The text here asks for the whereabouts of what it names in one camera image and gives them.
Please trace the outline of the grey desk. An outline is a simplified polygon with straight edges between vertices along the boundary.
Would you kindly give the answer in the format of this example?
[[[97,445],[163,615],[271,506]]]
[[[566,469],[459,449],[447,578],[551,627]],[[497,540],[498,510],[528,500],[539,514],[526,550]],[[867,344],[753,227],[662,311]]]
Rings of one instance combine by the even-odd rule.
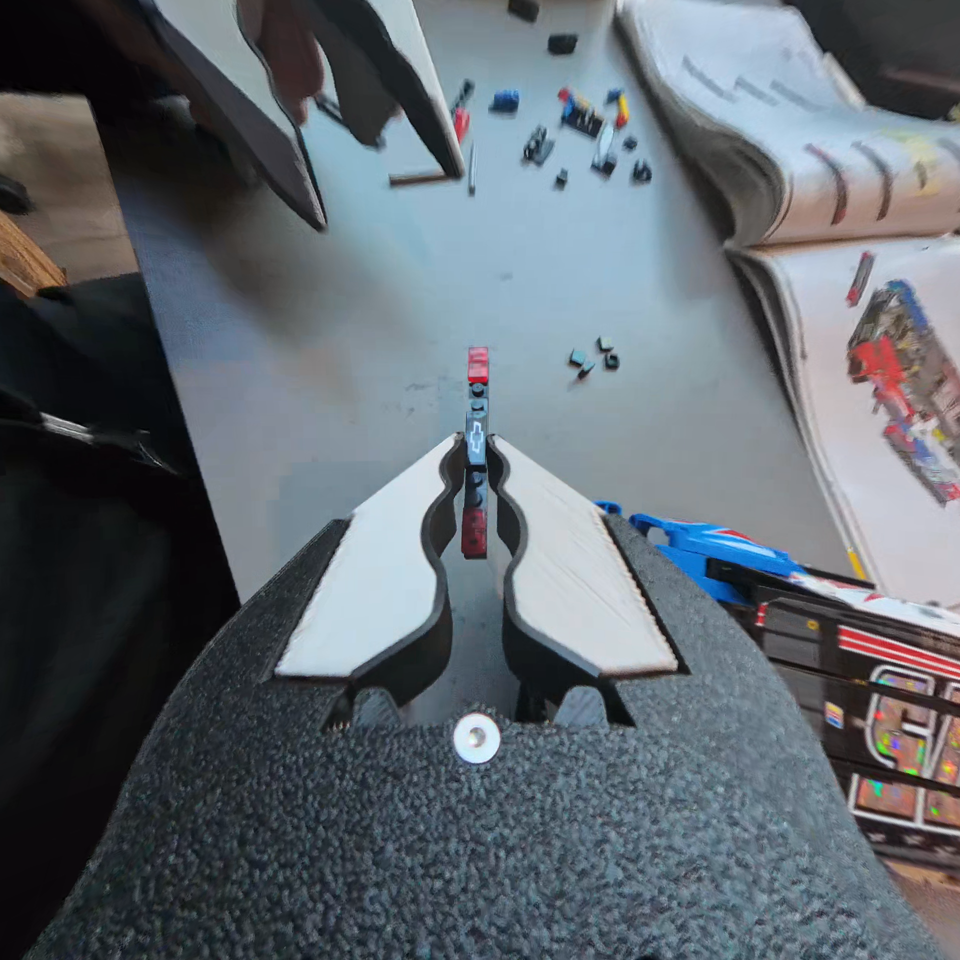
[[[490,426],[589,499],[722,523],[820,570],[853,571],[718,229],[651,111],[612,2],[417,2],[450,99],[475,83],[466,180],[405,122],[383,150],[314,109],[318,233],[234,177],[163,102],[103,128],[126,226],[241,601],[330,520],[464,426],[470,346],[490,351]],[[576,33],[570,55],[548,37]],[[630,121],[609,178],[558,91]],[[518,90],[516,114],[489,111]],[[535,127],[556,145],[524,164]],[[621,141],[636,137],[634,151]],[[653,170],[632,183],[636,162]],[[557,173],[569,180],[557,190]],[[598,336],[618,370],[606,370]],[[579,379],[573,350],[595,362]]]

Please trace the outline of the black and red brick strip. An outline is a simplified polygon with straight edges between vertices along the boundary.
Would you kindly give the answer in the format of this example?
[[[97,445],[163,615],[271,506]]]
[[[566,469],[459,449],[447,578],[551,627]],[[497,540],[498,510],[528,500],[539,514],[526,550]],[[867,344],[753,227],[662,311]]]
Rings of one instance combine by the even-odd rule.
[[[489,476],[487,439],[490,412],[489,350],[472,345],[467,350],[468,403],[465,415],[462,556],[487,558]]]

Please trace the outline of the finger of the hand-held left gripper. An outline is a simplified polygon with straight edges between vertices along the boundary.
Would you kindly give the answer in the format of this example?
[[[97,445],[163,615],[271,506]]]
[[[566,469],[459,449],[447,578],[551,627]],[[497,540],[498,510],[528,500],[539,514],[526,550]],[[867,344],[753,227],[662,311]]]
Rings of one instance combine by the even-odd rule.
[[[465,162],[421,22],[412,1],[300,1],[300,14],[326,59],[342,120],[376,147],[397,113],[451,179]]]
[[[270,189],[308,226],[328,226],[300,132],[234,1],[149,1],[139,10],[157,44],[185,74],[189,98],[243,151]]]

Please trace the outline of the wooden furniture piece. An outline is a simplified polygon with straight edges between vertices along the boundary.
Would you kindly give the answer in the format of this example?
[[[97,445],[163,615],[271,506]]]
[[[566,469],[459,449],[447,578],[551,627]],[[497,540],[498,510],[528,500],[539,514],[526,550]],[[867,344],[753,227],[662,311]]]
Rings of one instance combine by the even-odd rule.
[[[1,281],[23,300],[39,291],[67,284],[66,273],[4,211],[1,212]]]

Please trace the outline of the person's left hand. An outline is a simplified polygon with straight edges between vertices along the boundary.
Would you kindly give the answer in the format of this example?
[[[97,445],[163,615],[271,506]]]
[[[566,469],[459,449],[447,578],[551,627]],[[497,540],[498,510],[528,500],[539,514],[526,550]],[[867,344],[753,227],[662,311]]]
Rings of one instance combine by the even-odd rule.
[[[238,17],[257,48],[275,93],[294,123],[306,124],[308,106],[322,92],[325,70],[321,48],[295,1],[239,1]]]

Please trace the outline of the red blue black brick car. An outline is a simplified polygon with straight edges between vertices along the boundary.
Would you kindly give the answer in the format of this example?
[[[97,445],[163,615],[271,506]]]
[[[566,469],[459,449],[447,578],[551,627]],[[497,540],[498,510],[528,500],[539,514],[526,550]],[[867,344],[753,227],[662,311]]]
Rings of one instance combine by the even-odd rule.
[[[716,524],[634,513],[738,621],[819,739],[882,857],[958,877],[959,620]]]

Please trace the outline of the open instruction booklet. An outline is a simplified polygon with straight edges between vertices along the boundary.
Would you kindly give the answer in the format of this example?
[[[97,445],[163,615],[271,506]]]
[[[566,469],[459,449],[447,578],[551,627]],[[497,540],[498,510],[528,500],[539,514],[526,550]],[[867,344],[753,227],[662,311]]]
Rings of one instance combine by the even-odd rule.
[[[866,102],[791,6],[615,17],[728,205],[847,550],[882,592],[958,612],[958,122]]]

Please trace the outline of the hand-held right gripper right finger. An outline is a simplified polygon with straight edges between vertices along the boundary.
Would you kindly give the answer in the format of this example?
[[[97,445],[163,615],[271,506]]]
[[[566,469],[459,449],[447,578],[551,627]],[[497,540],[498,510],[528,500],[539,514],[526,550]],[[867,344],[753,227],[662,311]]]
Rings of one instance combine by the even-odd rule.
[[[673,676],[679,657],[594,501],[506,439],[487,442],[496,529],[510,560],[502,643],[510,672],[558,706],[575,688]]]

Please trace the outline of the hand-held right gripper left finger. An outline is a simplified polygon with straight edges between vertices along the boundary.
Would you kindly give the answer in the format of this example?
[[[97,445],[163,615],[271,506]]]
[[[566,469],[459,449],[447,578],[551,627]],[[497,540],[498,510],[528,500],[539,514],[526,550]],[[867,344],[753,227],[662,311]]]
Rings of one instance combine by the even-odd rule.
[[[444,673],[452,648],[443,554],[457,533],[465,438],[454,433],[350,515],[273,670],[404,706]]]

